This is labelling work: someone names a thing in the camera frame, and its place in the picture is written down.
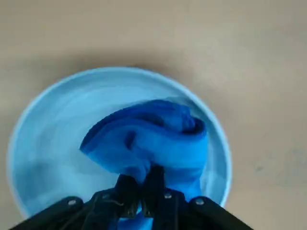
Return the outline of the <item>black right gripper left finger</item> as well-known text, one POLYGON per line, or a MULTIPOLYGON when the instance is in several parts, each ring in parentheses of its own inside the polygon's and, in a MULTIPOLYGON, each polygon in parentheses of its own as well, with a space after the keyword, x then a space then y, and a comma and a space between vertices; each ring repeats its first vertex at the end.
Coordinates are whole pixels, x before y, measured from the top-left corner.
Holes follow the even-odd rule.
POLYGON ((120 218, 134 218, 140 187, 120 175, 113 188, 96 192, 88 202, 68 196, 22 221, 14 230, 116 230, 120 218))

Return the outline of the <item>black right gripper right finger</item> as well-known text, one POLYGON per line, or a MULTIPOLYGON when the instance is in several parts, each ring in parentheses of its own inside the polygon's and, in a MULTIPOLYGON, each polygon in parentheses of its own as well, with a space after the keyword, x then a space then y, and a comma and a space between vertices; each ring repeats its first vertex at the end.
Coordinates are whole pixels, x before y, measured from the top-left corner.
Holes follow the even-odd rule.
POLYGON ((142 185, 142 212, 153 219, 153 230, 252 230, 205 196, 187 202, 182 192, 167 188, 161 166, 152 167, 142 185))

